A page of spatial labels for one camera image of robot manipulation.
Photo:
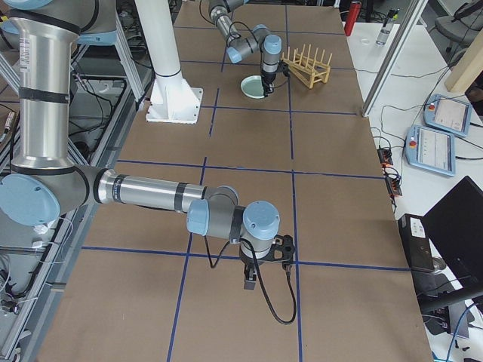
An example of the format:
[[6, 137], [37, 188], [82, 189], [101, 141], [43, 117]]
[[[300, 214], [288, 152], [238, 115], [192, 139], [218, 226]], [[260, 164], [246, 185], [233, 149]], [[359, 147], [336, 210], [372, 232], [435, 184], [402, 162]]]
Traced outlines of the light green round plate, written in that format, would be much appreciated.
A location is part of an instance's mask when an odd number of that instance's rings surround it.
[[242, 93], [251, 99], [263, 99], [264, 88], [260, 75], [250, 75], [241, 81], [240, 88]]

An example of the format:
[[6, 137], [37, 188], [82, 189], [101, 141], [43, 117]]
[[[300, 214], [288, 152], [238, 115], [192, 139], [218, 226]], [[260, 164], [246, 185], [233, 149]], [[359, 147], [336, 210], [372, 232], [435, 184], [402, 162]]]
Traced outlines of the wooden dish rack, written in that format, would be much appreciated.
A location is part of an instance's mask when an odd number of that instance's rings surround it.
[[332, 53], [326, 55], [324, 48], [319, 53], [319, 48], [304, 44], [301, 49], [291, 50], [288, 47], [281, 59], [288, 65], [292, 75], [295, 75], [306, 87], [313, 89], [316, 83], [328, 83], [332, 56]]

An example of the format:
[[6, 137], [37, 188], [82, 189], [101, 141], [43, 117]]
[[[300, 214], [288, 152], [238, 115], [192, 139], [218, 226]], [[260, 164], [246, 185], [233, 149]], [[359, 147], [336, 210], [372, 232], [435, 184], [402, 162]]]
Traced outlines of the red water bottle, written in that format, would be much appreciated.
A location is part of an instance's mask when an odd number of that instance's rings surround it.
[[361, 1], [354, 0], [350, 2], [349, 11], [344, 25], [344, 32], [347, 37], [351, 36], [356, 20], [361, 10]]

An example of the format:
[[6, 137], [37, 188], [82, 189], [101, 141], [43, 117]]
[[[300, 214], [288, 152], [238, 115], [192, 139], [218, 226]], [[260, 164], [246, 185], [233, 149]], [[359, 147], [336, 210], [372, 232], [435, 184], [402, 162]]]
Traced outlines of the black usb hub orange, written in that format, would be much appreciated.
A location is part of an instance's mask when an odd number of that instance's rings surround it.
[[390, 148], [379, 147], [377, 149], [377, 154], [382, 167], [388, 167], [393, 165], [392, 150]]

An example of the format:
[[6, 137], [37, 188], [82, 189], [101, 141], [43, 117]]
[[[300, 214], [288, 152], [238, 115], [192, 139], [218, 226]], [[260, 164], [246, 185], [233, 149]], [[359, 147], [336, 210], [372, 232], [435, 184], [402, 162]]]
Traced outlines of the black box on desk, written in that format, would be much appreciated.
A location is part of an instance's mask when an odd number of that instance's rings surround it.
[[398, 230], [410, 269], [418, 272], [434, 271], [429, 239], [420, 216], [404, 214], [398, 220]]

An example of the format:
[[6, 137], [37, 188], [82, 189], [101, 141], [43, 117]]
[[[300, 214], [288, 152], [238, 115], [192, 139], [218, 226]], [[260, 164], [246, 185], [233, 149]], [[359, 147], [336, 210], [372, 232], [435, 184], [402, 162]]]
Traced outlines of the clear plastic bottle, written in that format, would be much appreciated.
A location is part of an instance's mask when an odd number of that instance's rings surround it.
[[386, 17], [384, 18], [383, 25], [380, 29], [380, 32], [377, 36], [375, 41], [376, 45], [384, 46], [389, 38], [389, 34], [392, 31], [392, 28], [395, 24], [395, 21], [398, 19], [398, 8], [390, 9]]

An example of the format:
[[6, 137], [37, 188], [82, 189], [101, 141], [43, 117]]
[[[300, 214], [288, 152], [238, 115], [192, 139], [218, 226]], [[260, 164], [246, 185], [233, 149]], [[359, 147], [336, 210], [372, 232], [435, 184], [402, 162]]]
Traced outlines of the near teach pendant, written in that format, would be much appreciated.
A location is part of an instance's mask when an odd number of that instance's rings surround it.
[[430, 127], [414, 125], [405, 140], [405, 157], [412, 166], [445, 176], [456, 173], [454, 135]]

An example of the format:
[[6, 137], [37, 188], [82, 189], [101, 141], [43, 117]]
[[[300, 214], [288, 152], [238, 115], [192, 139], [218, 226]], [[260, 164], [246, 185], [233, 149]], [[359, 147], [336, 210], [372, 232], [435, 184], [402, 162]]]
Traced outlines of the teach pendant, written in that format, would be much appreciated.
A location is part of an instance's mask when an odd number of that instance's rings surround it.
[[405, 157], [412, 166], [445, 176], [456, 173], [454, 135], [430, 127], [414, 125], [405, 140]]
[[424, 106], [425, 124], [460, 137], [467, 137], [472, 105], [456, 98], [433, 94]]

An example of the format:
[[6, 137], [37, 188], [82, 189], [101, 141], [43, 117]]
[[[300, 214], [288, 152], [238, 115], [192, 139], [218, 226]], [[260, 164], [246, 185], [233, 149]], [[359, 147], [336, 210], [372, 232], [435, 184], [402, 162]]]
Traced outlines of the black computer monitor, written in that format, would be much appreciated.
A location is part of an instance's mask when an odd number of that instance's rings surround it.
[[420, 300], [425, 313], [462, 302], [482, 301], [482, 189], [465, 176], [423, 217], [431, 242], [463, 286]]

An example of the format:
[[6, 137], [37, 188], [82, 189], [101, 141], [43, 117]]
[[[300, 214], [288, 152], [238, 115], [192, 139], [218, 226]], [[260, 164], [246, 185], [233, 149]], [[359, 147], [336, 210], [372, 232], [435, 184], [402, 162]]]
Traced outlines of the far teach pendant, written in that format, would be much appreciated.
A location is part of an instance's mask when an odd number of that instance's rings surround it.
[[460, 137], [467, 137], [472, 105], [456, 98], [433, 94], [424, 106], [425, 124]]

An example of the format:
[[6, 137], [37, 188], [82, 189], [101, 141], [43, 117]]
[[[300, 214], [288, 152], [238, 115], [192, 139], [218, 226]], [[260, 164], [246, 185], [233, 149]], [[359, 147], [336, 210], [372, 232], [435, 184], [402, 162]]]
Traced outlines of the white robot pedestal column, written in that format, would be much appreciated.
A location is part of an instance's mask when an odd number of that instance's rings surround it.
[[146, 120], [196, 123], [203, 90], [190, 87], [183, 77], [168, 2], [139, 0], [135, 4], [155, 73]]

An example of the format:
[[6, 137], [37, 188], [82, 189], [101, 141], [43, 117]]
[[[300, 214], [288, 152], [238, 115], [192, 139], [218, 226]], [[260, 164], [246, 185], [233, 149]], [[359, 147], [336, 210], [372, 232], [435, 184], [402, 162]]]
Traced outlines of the grey aluminium frame post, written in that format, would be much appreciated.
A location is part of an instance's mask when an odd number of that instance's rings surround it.
[[365, 103], [361, 110], [361, 114], [363, 117], [368, 117], [371, 113], [371, 110], [376, 103], [377, 98], [382, 93], [383, 86], [386, 83], [388, 77], [390, 76], [392, 68], [395, 65], [396, 60], [398, 59], [401, 50], [404, 48], [405, 43], [408, 40], [408, 36], [411, 34], [411, 30], [417, 24], [417, 21], [423, 13], [423, 10], [426, 7], [427, 3], [428, 0], [411, 1], [407, 9], [406, 15], [402, 23], [399, 25], [398, 31], [395, 34], [391, 45], [389, 46], [389, 50], [386, 53], [380, 70], [377, 73], [377, 76], [374, 79], [374, 82], [365, 100]]

